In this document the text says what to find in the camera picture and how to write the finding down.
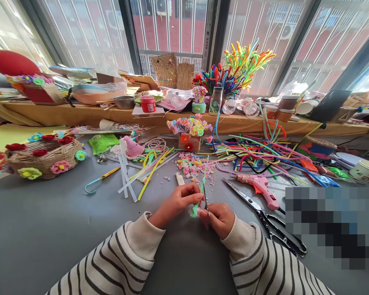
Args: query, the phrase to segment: green plate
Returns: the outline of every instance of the green plate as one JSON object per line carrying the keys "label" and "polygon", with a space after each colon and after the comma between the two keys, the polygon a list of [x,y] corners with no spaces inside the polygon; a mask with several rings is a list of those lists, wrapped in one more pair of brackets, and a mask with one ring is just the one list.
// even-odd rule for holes
{"label": "green plate", "polygon": [[[158,103],[164,99],[164,96],[153,96],[155,98],[155,103]],[[134,99],[137,104],[141,104],[141,100],[139,98]]]}

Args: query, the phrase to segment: hand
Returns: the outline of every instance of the hand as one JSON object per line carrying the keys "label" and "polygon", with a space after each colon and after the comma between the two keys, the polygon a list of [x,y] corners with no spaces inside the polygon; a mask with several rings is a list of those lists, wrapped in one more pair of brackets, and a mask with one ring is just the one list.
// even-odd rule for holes
{"label": "hand", "polygon": [[155,227],[165,229],[187,206],[194,205],[204,198],[204,194],[200,192],[200,188],[193,182],[178,186],[157,212],[149,218],[149,222]]}
{"label": "hand", "polygon": [[232,230],[235,221],[235,214],[227,204],[210,204],[208,205],[210,212],[210,220],[208,211],[200,211],[200,218],[207,226],[211,224],[214,231],[219,235],[221,240],[224,240]]}

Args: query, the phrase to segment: yellow paper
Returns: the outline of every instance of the yellow paper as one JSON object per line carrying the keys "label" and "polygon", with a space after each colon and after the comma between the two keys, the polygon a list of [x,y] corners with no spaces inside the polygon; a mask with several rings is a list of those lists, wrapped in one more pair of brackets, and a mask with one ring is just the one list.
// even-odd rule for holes
{"label": "yellow paper", "polygon": [[15,124],[6,124],[0,126],[0,150],[5,150],[7,144],[27,143],[34,133],[51,134],[54,130],[65,129],[66,126],[54,127],[26,127]]}

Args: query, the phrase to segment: pink glue gun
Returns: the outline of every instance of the pink glue gun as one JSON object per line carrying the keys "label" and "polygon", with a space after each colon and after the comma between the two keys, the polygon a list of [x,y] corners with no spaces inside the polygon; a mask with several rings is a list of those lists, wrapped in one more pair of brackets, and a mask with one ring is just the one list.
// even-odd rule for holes
{"label": "pink glue gun", "polygon": [[264,196],[267,201],[268,208],[271,210],[279,210],[285,214],[284,210],[280,208],[279,201],[274,197],[274,195],[267,188],[268,179],[264,176],[249,175],[249,174],[238,174],[230,176],[235,178],[237,181],[252,185],[255,189],[255,193],[260,193]]}

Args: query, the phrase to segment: plate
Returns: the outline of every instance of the plate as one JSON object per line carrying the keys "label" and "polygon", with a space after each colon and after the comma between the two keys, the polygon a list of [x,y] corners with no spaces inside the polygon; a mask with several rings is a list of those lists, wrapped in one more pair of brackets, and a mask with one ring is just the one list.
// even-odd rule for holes
{"label": "plate", "polygon": [[[160,101],[162,101],[164,99],[164,96],[153,96],[155,98],[155,103],[159,103]],[[137,103],[137,104],[141,104],[141,100],[140,98],[136,98],[134,99],[134,101]]]}
{"label": "plate", "polygon": [[361,157],[357,157],[351,154],[337,152],[336,155],[341,158],[343,161],[345,161],[348,164],[351,164],[353,166],[357,165],[360,160],[363,160]]}

